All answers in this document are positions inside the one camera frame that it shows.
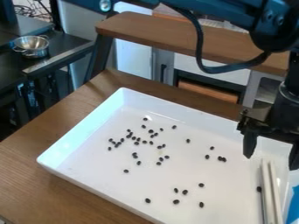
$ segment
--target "black bean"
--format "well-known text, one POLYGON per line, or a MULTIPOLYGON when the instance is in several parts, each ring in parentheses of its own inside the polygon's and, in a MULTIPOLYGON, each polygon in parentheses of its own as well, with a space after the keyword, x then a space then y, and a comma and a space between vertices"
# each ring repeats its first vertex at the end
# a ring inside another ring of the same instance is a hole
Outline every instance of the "black bean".
POLYGON ((261 193, 261 186, 256 187, 256 191, 257 191, 258 193, 261 193))
POLYGON ((173 204, 175 205, 179 204, 179 200, 178 199, 173 200, 173 204))

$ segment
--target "wire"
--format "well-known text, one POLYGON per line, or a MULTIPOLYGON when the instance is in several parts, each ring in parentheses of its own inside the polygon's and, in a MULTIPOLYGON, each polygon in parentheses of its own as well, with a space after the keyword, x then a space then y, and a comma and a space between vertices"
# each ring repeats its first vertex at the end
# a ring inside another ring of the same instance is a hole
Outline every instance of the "wire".
POLYGON ((198 34, 198 43, 197 43, 197 47, 196 47, 196 61, 198 62, 199 68, 207 74, 228 73, 228 72, 232 72, 232 71, 236 71, 236 70, 240 70, 240 69, 244 69, 244 68, 255 67, 255 66, 258 66, 261 63, 263 63, 271 55, 271 52, 263 52, 260 55, 258 55, 257 57, 255 57, 254 59, 251 59, 251 60, 245 61, 245 62, 234 63, 234 64, 230 64, 230 65, 225 65, 225 66, 214 66, 214 67, 205 66, 202 61, 204 33, 201 29, 201 25, 200 25, 198 19, 196 18, 196 16, 194 16, 193 13, 191 13, 188 10, 179 9, 179 8, 171 6, 171 5, 168 5, 168 6, 171 7, 173 10, 177 11, 178 13, 182 14, 186 18, 188 18, 195 26, 196 32, 198 34))

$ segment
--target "white tray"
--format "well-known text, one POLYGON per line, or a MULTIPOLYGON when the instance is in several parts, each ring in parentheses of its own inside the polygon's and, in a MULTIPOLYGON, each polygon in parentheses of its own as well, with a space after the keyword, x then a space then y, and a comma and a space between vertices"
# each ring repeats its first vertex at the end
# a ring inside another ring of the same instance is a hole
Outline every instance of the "white tray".
POLYGON ((38 163, 155 223, 261 224, 261 196, 256 192, 261 158, 275 162, 283 204, 290 146, 260 138, 254 157, 247 160, 236 126, 236 122, 215 115, 120 88, 45 151, 38 163), (152 139, 154 145, 135 146, 125 138, 130 129, 150 141, 149 128, 159 134, 152 139), (108 151, 110 137, 124 137, 125 142, 108 151), (159 144, 166 147, 158 150, 159 144), (281 155, 274 155, 273 150, 281 155), (138 159, 132 158, 133 152, 138 153, 138 159), (165 155, 170 159, 156 165, 165 155), (227 162, 218 161, 218 156, 226 157, 227 162), (175 187, 189 193, 175 194, 175 187), (144 202, 146 198, 151 199, 150 204, 144 202), (180 200, 180 204, 173 205, 173 200, 180 200), (198 206, 201 201, 204 208, 198 206))

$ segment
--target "metal bowl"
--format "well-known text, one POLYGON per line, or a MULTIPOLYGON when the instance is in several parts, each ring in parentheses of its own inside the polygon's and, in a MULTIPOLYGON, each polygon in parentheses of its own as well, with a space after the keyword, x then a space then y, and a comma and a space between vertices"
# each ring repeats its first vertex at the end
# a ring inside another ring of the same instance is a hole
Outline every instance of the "metal bowl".
POLYGON ((25 36, 13 41, 13 51, 29 59, 43 58, 49 53, 47 36, 25 36))

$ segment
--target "wooden countertop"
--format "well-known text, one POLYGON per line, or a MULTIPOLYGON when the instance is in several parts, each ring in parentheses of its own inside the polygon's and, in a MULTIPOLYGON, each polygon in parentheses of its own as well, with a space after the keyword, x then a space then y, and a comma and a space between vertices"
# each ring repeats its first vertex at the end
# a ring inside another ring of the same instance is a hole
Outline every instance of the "wooden countertop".
POLYGON ((106 70, 0 143, 0 216, 15 224, 140 224, 146 220, 39 167, 36 158, 118 88, 237 119, 240 106, 106 70))
MULTIPOLYGON (((250 60, 261 53, 246 33, 208 26, 203 30, 204 59, 227 64, 250 60)), ((113 38, 195 56, 195 28, 184 21, 123 12, 98 23, 96 31, 113 38)), ((274 53, 265 63, 252 69, 283 76, 288 61, 288 52, 274 53)))

